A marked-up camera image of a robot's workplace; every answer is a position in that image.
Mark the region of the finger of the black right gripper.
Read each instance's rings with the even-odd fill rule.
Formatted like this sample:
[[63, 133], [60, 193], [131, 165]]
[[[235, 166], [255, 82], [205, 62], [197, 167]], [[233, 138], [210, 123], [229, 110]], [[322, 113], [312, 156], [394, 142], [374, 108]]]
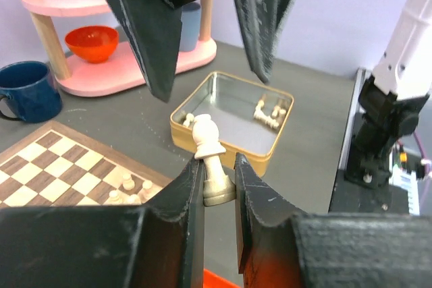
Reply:
[[162, 0], [106, 0], [122, 26], [151, 94], [168, 102], [173, 88], [181, 11]]
[[269, 83], [279, 36], [294, 0], [234, 0], [250, 70]]

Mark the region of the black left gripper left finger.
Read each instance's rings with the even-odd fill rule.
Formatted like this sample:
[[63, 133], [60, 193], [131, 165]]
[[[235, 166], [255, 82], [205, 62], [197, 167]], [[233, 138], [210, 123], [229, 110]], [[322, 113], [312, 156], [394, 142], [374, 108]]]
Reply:
[[2, 287], [202, 287], [205, 166], [142, 205], [1, 211]]

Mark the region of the white tall piece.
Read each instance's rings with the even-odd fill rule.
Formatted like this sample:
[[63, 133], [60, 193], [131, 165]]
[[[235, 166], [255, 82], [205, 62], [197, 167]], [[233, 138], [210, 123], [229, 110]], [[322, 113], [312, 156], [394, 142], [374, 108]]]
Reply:
[[131, 174], [124, 173], [122, 178], [123, 178], [122, 186], [125, 190], [130, 191], [130, 190], [133, 190], [135, 188], [135, 182], [132, 179]]

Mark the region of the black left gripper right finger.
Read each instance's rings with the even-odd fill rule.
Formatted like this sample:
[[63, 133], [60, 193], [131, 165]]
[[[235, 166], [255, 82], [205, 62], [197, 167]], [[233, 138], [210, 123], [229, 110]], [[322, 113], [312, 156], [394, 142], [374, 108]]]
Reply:
[[430, 287], [431, 219], [306, 213], [236, 155], [238, 271], [245, 287]]

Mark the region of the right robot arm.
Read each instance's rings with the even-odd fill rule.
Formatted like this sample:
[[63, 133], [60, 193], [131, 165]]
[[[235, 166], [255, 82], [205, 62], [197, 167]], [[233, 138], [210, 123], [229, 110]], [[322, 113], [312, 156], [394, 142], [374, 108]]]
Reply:
[[[126, 33], [152, 95], [168, 101], [178, 60], [181, 8], [196, 0], [106, 0]], [[234, 0], [251, 71], [267, 83], [278, 37], [294, 0]], [[387, 157], [411, 134], [431, 86], [431, 0], [406, 0], [389, 43], [358, 101], [362, 125], [345, 176], [374, 188], [389, 179]]]

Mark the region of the white chess pawn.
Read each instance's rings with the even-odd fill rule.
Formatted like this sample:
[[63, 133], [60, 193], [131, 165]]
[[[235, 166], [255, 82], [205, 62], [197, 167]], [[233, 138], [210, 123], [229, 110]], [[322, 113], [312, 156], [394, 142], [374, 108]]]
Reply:
[[138, 192], [138, 197], [141, 203], [145, 203], [153, 197], [153, 182], [150, 180], [144, 180], [142, 182], [142, 189]]

